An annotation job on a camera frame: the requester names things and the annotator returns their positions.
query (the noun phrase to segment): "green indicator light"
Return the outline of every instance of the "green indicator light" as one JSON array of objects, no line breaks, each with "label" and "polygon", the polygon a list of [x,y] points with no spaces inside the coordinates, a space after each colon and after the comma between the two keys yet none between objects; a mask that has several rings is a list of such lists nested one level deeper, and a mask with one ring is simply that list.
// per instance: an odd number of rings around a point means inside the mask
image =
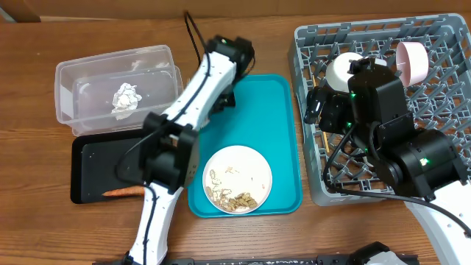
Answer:
[{"label": "green indicator light", "polygon": [[429,161],[427,158],[422,158],[422,159],[420,160],[420,164],[421,164],[422,166],[425,166],[425,165],[427,165],[428,163],[430,163],[430,161]]}]

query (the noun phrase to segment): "clear plastic bin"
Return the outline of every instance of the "clear plastic bin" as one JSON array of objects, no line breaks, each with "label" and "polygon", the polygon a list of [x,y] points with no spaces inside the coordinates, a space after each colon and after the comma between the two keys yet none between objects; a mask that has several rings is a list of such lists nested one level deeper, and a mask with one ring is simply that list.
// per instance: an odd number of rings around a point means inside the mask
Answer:
[{"label": "clear plastic bin", "polygon": [[[142,100],[135,110],[112,113],[114,94],[123,83],[135,85]],[[70,60],[56,67],[57,120],[72,127],[75,136],[131,130],[150,111],[162,113],[182,90],[180,70],[166,45]]]}]

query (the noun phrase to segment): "gray dish rack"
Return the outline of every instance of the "gray dish rack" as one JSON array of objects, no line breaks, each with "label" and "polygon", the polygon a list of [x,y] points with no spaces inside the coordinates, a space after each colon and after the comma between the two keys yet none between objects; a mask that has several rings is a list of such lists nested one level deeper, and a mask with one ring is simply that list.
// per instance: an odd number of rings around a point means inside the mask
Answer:
[{"label": "gray dish rack", "polygon": [[[315,85],[326,84],[327,65],[344,52],[376,57],[395,70],[399,42],[422,43],[428,52],[429,71],[422,84],[404,88],[416,127],[438,129],[449,135],[460,156],[471,166],[471,36],[458,14],[426,15],[298,27],[288,52],[291,81],[301,116],[306,95]],[[302,124],[303,152],[311,199],[321,206],[374,202],[380,199],[330,193],[322,182],[323,162],[340,135],[329,135],[325,143],[317,124]],[[341,152],[329,171],[329,181],[343,188],[393,194],[363,161]]]}]

